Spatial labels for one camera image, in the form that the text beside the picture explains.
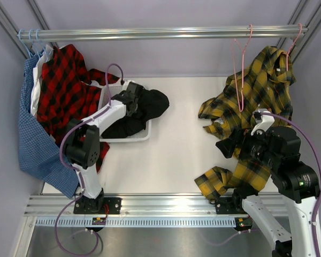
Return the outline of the yellow plaid shirt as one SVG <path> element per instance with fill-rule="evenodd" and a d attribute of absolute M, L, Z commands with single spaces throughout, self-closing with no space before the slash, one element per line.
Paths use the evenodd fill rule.
<path fill-rule="evenodd" d="M 296 81 L 291 59 L 282 49 L 265 47 L 243 71 L 226 79 L 223 91 L 206 100 L 198 111 L 199 119 L 209 119 L 204 130 L 220 140 L 234 129 L 255 125 L 252 114 L 257 109 L 291 119 L 293 107 L 289 87 Z M 209 200 L 218 199 L 229 188 L 252 186 L 261 191 L 270 177 L 270 169 L 255 159 L 239 160 L 234 171 L 213 167 L 195 179 L 202 194 Z"/>

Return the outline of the pink wire hanger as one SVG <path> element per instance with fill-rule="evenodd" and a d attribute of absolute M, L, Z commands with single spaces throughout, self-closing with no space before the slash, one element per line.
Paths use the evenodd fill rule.
<path fill-rule="evenodd" d="M 290 53 L 292 52 L 293 48 L 295 47 L 300 35 L 302 34 L 302 29 L 303 29 L 303 25 L 301 23 L 298 23 L 299 26 L 299 33 L 296 36 L 296 38 L 294 39 L 293 43 L 291 44 L 291 46 L 289 47 L 288 51 L 286 52 L 286 71 L 289 70 L 289 65 L 288 65 L 288 61 L 289 61 L 289 56 Z"/>
<path fill-rule="evenodd" d="M 243 112 L 244 110 L 244 59 L 245 54 L 248 48 L 248 44 L 253 36 L 253 24 L 249 24 L 249 35 L 248 40 L 246 44 L 242 47 L 240 42 L 234 38 L 231 42 L 231 50 L 232 50 L 232 62 L 233 62 L 233 75 L 234 75 L 234 81 L 235 81 L 235 92 L 236 92 L 236 99 L 238 103 L 238 110 L 240 112 Z M 239 50 L 241 51 L 241 82 L 238 82 L 238 78 L 236 75 L 236 61 L 235 61 L 235 45 L 239 47 Z"/>

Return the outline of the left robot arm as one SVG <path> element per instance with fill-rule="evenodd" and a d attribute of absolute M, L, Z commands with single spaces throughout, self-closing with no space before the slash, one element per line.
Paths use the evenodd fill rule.
<path fill-rule="evenodd" d="M 70 161 L 69 168 L 76 172 L 81 193 L 75 198 L 75 214 L 107 214 L 112 208 L 120 212 L 119 198 L 105 198 L 98 180 L 96 162 L 100 156 L 100 136 L 114 122 L 136 113 L 144 87 L 127 81 L 123 90 L 110 97 L 108 103 L 94 114 L 68 123 L 67 133 L 60 145 L 60 160 Z"/>

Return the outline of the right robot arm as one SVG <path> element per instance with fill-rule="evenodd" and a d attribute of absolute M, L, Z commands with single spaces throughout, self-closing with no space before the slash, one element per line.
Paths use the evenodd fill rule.
<path fill-rule="evenodd" d="M 235 188 L 231 196 L 216 200 L 215 207 L 217 211 L 226 208 L 249 215 L 269 242 L 272 256 L 321 256 L 319 220 L 313 215 L 320 186 L 316 172 L 300 161 L 300 145 L 296 132 L 283 126 L 268 131 L 237 129 L 216 143 L 225 158 L 240 147 L 240 160 L 255 159 L 270 169 L 288 211 L 290 232 L 277 222 L 250 185 Z"/>

